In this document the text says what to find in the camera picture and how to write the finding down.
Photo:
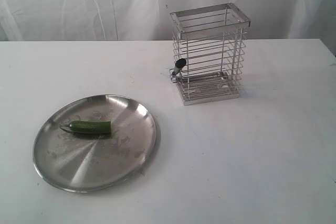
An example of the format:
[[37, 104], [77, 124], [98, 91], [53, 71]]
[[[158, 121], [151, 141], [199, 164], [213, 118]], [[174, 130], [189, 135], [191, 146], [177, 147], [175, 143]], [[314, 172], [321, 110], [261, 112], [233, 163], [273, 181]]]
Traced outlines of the chrome wire utensil rack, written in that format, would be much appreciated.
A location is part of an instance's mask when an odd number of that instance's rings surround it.
[[184, 105], [238, 98], [250, 19], [225, 3], [170, 14], [173, 57], [186, 66], [170, 79]]

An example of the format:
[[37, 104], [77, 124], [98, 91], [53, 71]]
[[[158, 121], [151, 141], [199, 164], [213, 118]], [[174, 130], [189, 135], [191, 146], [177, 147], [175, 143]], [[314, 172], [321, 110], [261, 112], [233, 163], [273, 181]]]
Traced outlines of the white backdrop curtain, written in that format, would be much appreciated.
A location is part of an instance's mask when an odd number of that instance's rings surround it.
[[250, 18], [252, 39], [335, 47], [335, 0], [1, 0], [1, 40], [167, 40], [171, 12], [228, 2]]

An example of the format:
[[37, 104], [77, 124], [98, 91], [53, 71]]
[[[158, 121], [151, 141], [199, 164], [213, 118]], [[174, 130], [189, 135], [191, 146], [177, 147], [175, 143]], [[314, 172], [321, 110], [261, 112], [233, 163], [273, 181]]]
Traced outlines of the dark green zucchini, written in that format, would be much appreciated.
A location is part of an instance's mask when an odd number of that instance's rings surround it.
[[71, 121], [67, 124], [61, 124], [60, 128], [66, 132], [78, 134], [105, 135], [112, 133], [112, 126], [110, 121]]

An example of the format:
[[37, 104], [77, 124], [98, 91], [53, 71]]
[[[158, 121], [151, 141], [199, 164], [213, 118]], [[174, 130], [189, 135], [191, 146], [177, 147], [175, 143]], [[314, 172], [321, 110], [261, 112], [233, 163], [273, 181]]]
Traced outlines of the round stainless steel plate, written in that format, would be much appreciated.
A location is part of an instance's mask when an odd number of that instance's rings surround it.
[[[110, 122], [110, 134], [71, 132], [70, 123]], [[160, 131], [140, 102], [115, 94], [74, 101], [55, 112], [40, 128], [33, 162], [38, 175], [65, 191], [89, 193], [122, 182], [151, 158]]]

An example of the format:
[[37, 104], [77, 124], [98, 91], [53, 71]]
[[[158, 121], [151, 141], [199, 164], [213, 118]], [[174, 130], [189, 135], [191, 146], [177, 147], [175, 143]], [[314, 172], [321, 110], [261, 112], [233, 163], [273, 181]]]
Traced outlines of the black handled knife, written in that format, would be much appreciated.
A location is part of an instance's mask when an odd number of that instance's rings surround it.
[[187, 64], [187, 61], [184, 58], [177, 60], [174, 65], [172, 76], [176, 77], [176, 75], [186, 66], [186, 64]]

